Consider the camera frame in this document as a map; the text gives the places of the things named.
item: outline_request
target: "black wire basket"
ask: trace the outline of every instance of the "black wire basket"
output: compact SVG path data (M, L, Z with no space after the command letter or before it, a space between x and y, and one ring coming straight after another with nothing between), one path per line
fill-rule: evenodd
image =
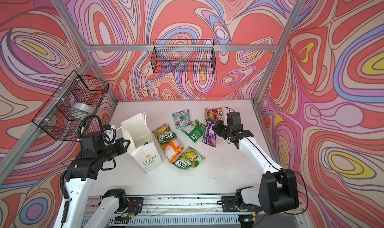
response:
M153 46L153 73L215 73L214 40L158 39Z
M40 122L36 119L47 101L32 122L55 140L77 141L81 120L97 113L108 88L108 82L99 78L77 75L64 95L56 98L58 101L53 109ZM91 121L86 122L84 130L88 130L90 124Z

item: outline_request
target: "snack package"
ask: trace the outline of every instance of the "snack package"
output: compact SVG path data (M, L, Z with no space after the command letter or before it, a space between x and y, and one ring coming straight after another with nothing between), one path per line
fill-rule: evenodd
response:
M205 109L205 120L208 120L210 118L212 121L216 122L219 120L225 121L223 109L221 107L219 108L213 108L213 109Z
M203 142L210 146L216 147L216 133L213 130L214 121L208 118L207 126L205 127L205 132L203 136Z
M176 129L184 127L190 122L189 109L175 112L172 116L175 120Z
M168 124L164 124L161 127L154 129L152 133L155 135L159 144L169 142L170 140L176 138L176 134L170 130Z
M176 158L183 152L184 148L181 146L179 139L174 138L169 142L163 143L160 145L161 149L163 149L166 154L169 163L172 163L176 160Z
M196 142L200 137L203 136L205 131L205 125L201 124L198 120L190 122L187 126L181 128L181 130Z
M197 167L202 160L204 160L204 157L189 146L173 164L179 169L191 170Z

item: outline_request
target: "white paper bag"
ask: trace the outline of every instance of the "white paper bag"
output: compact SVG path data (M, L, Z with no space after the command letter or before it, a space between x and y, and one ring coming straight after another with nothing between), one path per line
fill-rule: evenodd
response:
M124 139L129 139L128 153L138 162L140 167L149 173L159 167L163 162L153 143L151 131L146 123L144 114L137 114L121 123Z

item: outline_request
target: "wire basket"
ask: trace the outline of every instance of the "wire basket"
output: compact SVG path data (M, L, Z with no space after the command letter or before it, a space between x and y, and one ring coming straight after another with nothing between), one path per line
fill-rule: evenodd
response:
M153 46L153 73L215 73L214 40L158 39Z
M41 122L37 124L35 119L37 114L32 122L55 140L77 141L77 129L81 120L97 113L108 88L108 82L101 79L89 75L77 75L68 90L58 98L56 105L41 119ZM88 130L90 124L91 121L86 122L84 130Z

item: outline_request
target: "purple candy bag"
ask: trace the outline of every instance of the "purple candy bag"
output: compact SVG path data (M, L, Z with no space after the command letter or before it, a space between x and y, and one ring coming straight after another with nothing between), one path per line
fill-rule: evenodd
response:
M216 147L216 134L212 129L214 124L215 122L210 118L208 118L207 126L205 127L205 131L204 131L203 142L210 146Z

